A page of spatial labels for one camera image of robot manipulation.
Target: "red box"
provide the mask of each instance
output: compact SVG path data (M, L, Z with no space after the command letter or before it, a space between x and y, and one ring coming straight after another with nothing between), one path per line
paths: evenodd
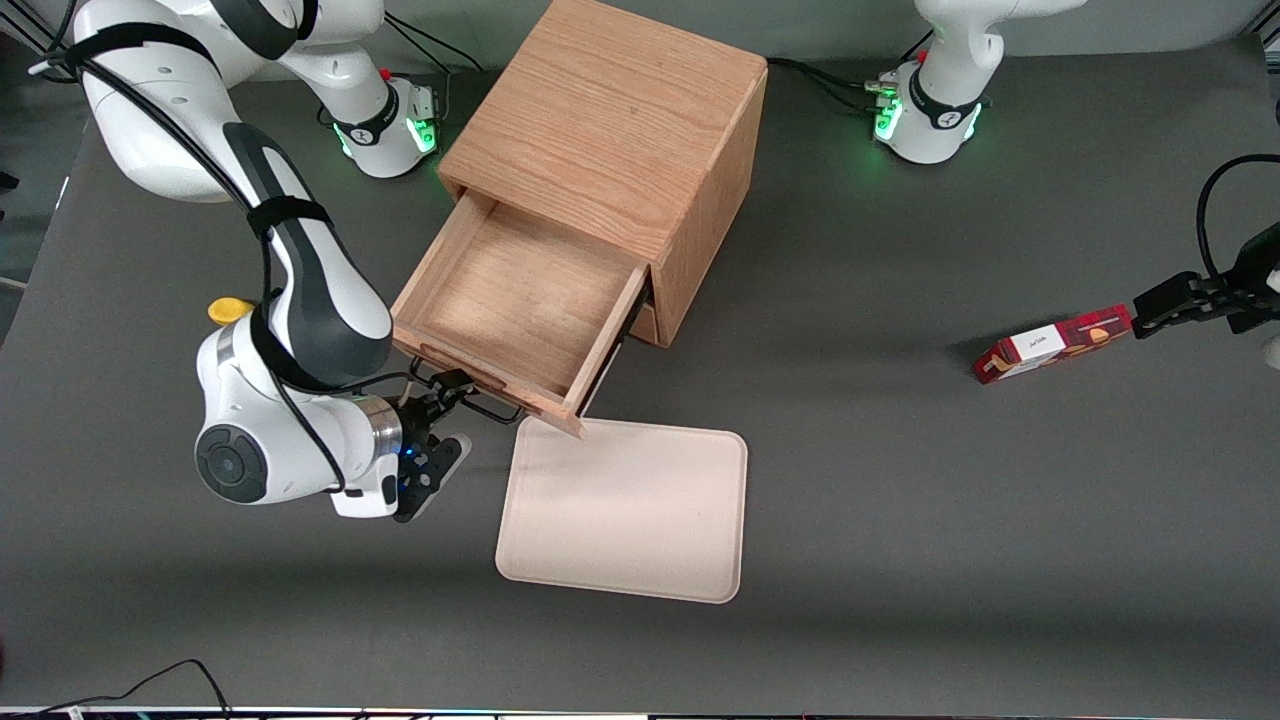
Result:
M1006 337L973 364L983 384L1106 347L1133 329L1129 307L1115 305Z

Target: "white tray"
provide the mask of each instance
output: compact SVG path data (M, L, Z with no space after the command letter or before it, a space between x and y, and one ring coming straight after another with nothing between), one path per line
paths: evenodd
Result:
M742 564L746 443L735 433L584 419L516 433L498 571L507 579L728 602Z

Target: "black strap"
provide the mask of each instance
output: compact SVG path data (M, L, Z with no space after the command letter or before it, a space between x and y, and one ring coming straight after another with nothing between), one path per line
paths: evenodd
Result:
M329 219L329 213L325 211L323 205L315 200L303 200L292 195L269 197L261 205L244 214L244 219L253 228L253 234L264 242L266 242L266 232L269 229L285 220L300 218L333 224L333 220Z
M122 47L142 47L143 42L164 42L186 47L192 53L200 53L214 68L214 56L202 42L178 28L163 26L160 23L120 23L105 27L96 33L72 45L63 54L61 64L74 70L102 53L119 50Z
M362 123L334 120L334 124L356 145L367 146L376 145L378 140L383 136L383 131L392 127L397 118L399 118L399 92L396 92L396 88L388 85L387 102L383 102L383 109L376 115Z
M292 195L269 197L261 205L252 208L244 214L244 219L253 228L253 234L262 242L268 241L268 232L275 225L302 218L333 224L333 220L329 219L329 213L325 211L323 205L314 200L303 200ZM293 359L293 355L284 348L280 340L275 337L275 333L268 327L266 311L269 305L270 302L260 304L253 309L253 314L248 320L250 338L253 341L257 354L262 357L262 363L282 380L293 387L307 392L328 392L333 389L335 386L317 380L303 370L298 365L298 361Z
M311 37L311 31L315 29L319 17L320 0L302 0L302 23L298 24L298 40Z
M248 319L248 337L253 341L253 348L262 357L262 363L289 386L316 393L332 391L335 386L323 383L303 370L268 327L269 305L269 302L260 304Z
M929 123L933 129L951 129L959 127L961 120L973 113L973 109L978 106L982 97L972 102L965 102L964 105L947 105L946 102L938 102L937 100L929 97L924 92L924 87L920 86L920 69L916 68L911 73L911 79L908 83L908 94L911 96L911 102L920 109L922 113L929 117Z

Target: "white label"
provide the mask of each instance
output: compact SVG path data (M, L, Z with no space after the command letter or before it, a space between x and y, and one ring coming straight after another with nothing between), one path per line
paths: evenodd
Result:
M1021 361L1014 364L1012 369L1001 375L1011 378L1028 370L1034 370L1048 363L1059 352L1066 350L1066 341L1062 333L1057 332L1057 325L1046 325L1009 338L1014 343L1014 350Z

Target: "yellow button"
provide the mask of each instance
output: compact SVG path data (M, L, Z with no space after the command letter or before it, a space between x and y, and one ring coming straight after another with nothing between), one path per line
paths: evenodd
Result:
M219 297L209 304L209 319L229 325L253 311L253 304L239 297Z

